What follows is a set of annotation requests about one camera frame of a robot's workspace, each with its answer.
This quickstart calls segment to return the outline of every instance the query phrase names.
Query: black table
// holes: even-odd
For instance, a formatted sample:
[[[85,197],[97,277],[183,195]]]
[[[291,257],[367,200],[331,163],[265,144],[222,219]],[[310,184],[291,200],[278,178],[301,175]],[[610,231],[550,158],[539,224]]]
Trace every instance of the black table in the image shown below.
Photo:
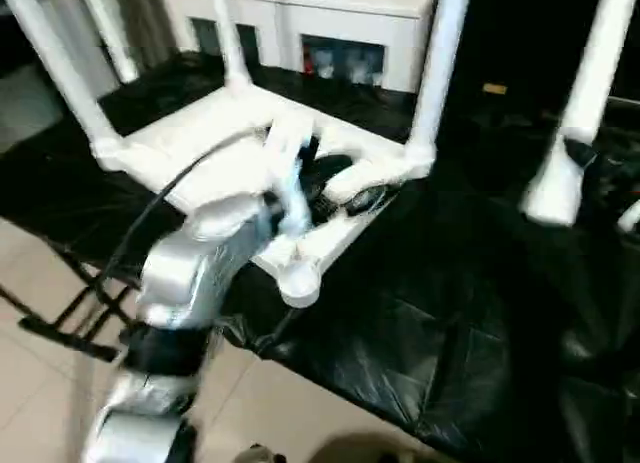
[[[251,70],[258,85],[395,141],[406,95]],[[122,134],[222,85],[221,62],[185,54],[103,101]],[[640,251],[615,232],[544,227],[517,201],[553,122],[447,110],[439,159],[349,248],[306,310],[247,265],[219,324],[280,362],[462,461],[640,461]],[[68,119],[0,158],[0,212],[70,264],[99,268],[152,195],[100,170]],[[168,204],[116,276],[135,286]]]

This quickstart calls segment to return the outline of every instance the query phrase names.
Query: white leg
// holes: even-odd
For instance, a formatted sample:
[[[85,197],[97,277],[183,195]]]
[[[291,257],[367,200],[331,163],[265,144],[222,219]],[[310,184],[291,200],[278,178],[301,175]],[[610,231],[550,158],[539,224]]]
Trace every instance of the white leg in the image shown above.
[[[552,149],[523,202],[531,217],[572,225],[580,207],[582,171],[563,139],[591,144],[600,127],[636,0],[600,0],[589,41]]]
[[[220,49],[224,58],[226,80],[230,86],[251,84],[251,78],[242,55],[240,37],[236,25],[231,21],[226,0],[213,0]]]
[[[128,51],[129,43],[124,24],[118,15],[117,0],[85,0],[91,16],[107,45],[109,56],[120,81],[128,83],[138,78],[138,68]]]
[[[440,0],[436,10],[418,106],[406,145],[407,158],[416,163],[423,177],[436,159],[435,140],[468,4],[469,0]]]

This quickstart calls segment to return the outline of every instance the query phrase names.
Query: white plastic pipe structure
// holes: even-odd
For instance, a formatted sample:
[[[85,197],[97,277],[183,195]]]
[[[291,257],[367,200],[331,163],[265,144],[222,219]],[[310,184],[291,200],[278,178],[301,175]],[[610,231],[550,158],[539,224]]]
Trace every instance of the white plastic pipe structure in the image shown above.
[[[89,137],[92,149],[119,147],[120,135],[113,129],[86,82],[74,68],[40,3],[37,0],[6,1]]]
[[[564,140],[591,145],[596,137],[624,46],[636,0],[600,0],[569,102],[551,151],[529,187],[523,210],[555,224],[575,222],[582,171],[567,155]]]
[[[436,159],[436,137],[468,5],[469,0],[438,3],[413,127],[405,145],[406,157],[416,168],[414,177],[426,176]]]
[[[213,11],[216,15],[216,27],[226,71],[226,84],[232,88],[250,85],[251,77],[244,62],[240,36],[229,16],[227,0],[213,0]]]
[[[117,14],[117,0],[85,0],[91,16],[104,40],[120,81],[129,83],[138,78],[138,68],[131,57],[122,18]]]

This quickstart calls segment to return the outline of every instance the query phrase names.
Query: white frame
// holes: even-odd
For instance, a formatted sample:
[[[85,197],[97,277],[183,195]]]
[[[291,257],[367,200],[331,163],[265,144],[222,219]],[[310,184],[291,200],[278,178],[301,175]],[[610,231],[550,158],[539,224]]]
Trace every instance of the white frame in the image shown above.
[[[428,175],[435,161],[435,137],[468,5],[468,0],[440,0],[429,43],[437,51],[431,51],[426,60],[414,125],[409,141],[403,146],[254,86],[226,0],[212,0],[225,61],[225,86],[123,138],[75,71],[38,2],[7,1],[80,121],[103,168],[126,171],[151,190],[159,191],[216,142],[238,131],[264,126],[275,118],[296,118],[300,114],[312,118],[314,126],[322,131],[321,153],[339,151],[357,158],[352,168],[329,184],[334,194],[342,191],[342,196],[345,192],[355,194],[371,184],[401,183]],[[243,138],[203,162],[167,199],[191,213],[200,205],[229,194],[264,191],[271,180],[263,178],[266,176],[263,157],[261,140]],[[294,241],[295,253],[311,262],[320,277],[375,216],[339,215]],[[265,252],[254,257],[254,262],[278,280],[287,274],[291,255],[288,242],[276,239]]]

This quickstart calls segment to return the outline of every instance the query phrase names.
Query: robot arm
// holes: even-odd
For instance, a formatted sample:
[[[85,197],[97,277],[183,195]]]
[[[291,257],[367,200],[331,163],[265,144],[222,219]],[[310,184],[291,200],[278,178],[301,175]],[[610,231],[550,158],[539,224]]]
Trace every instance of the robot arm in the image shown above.
[[[261,196],[201,207],[151,250],[138,324],[84,463],[193,461],[196,430],[183,416],[199,386],[209,338],[234,275],[271,240],[277,221]]]

